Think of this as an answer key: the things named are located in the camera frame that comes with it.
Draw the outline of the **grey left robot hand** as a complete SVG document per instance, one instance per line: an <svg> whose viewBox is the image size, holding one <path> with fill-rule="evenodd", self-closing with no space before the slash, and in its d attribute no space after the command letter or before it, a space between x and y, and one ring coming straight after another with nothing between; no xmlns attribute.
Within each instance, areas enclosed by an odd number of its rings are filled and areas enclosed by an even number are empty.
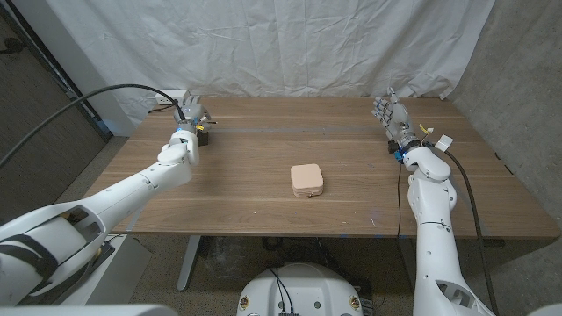
<svg viewBox="0 0 562 316"><path fill-rule="evenodd" d="M210 112L200 103L200 96L188 96L175 110L174 119L180 129L192 133L208 133L211 129Z"/></svg>

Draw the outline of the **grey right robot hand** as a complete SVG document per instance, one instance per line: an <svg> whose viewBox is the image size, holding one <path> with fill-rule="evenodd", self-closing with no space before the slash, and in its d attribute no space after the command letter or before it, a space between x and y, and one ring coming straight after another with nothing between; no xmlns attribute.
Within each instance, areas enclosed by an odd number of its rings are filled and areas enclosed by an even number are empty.
<svg viewBox="0 0 562 316"><path fill-rule="evenodd" d="M410 149L419 147L421 141L415 135L414 123L407 108L400 102L392 87L388 89L389 100L376 97L373 102L372 115L385 129L389 154L406 154Z"/></svg>

